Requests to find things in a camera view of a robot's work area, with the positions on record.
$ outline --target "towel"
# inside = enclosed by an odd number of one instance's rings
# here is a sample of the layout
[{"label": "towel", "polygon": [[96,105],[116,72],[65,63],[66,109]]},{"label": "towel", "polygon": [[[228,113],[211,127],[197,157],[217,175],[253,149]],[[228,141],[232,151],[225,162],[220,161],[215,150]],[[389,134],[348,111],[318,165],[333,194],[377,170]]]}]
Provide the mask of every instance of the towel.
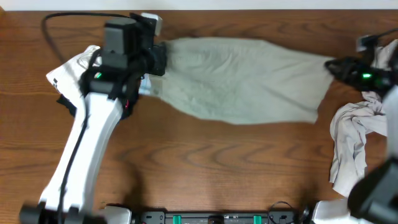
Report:
[{"label": "towel", "polygon": [[[231,124],[314,123],[317,108],[333,80],[323,68],[330,57],[263,40],[188,38],[166,44],[165,75],[146,75],[140,93],[158,97],[200,119]],[[90,46],[67,62],[75,79],[97,48]],[[57,68],[47,79],[74,104],[72,98],[76,98],[78,89],[65,72]],[[60,82],[62,77],[66,77],[66,84]]]},{"label": "towel", "polygon": [[[387,68],[397,44],[395,40],[379,49],[373,67]],[[375,92],[362,92],[362,96],[366,101],[341,107],[330,123],[330,134],[335,142],[330,182],[334,183],[333,189],[345,197],[366,174],[366,135],[372,132],[387,135],[387,119],[380,96]]]}]

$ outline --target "green tape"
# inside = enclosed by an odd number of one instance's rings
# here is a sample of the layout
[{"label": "green tape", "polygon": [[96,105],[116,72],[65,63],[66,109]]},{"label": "green tape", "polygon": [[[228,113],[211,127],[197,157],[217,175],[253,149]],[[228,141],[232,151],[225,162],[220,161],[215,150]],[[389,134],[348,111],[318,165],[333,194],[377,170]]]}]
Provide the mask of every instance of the green tape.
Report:
[{"label": "green tape", "polygon": [[173,224],[181,224],[181,215],[173,216]]},{"label": "green tape", "polygon": [[260,215],[255,215],[253,216],[253,224],[261,224],[261,216]]}]

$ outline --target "wooden tabletop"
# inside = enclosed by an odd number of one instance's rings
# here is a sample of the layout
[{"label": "wooden tabletop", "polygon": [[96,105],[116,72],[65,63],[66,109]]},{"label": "wooden tabletop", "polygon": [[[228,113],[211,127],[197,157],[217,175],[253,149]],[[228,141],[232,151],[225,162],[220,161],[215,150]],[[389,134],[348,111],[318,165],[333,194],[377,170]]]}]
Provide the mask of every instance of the wooden tabletop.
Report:
[{"label": "wooden tabletop", "polygon": [[[45,75],[60,65],[40,33],[50,12],[0,17],[0,223],[17,223],[24,202],[37,203],[59,162],[73,118],[57,104]],[[128,11],[118,13],[128,15]],[[355,40],[398,24],[396,11],[155,11],[161,39],[245,37],[307,52],[353,55]],[[66,58],[101,45],[106,18],[49,22]],[[336,110],[361,101],[333,82],[316,124],[233,126],[202,121],[142,97],[109,140],[98,176],[95,208],[125,203],[135,210],[266,210],[279,200],[340,198],[329,183]],[[385,138],[367,136],[367,162],[382,161]]]}]

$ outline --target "green light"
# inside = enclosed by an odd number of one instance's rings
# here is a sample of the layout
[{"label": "green light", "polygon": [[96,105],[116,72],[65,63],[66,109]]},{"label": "green light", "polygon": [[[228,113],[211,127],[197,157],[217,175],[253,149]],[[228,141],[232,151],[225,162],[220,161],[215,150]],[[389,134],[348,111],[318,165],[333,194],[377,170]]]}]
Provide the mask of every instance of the green light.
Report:
[{"label": "green light", "polygon": [[369,74],[369,73],[364,73],[364,74],[362,74],[362,77],[363,78],[370,78],[370,77],[372,77],[372,75]]}]

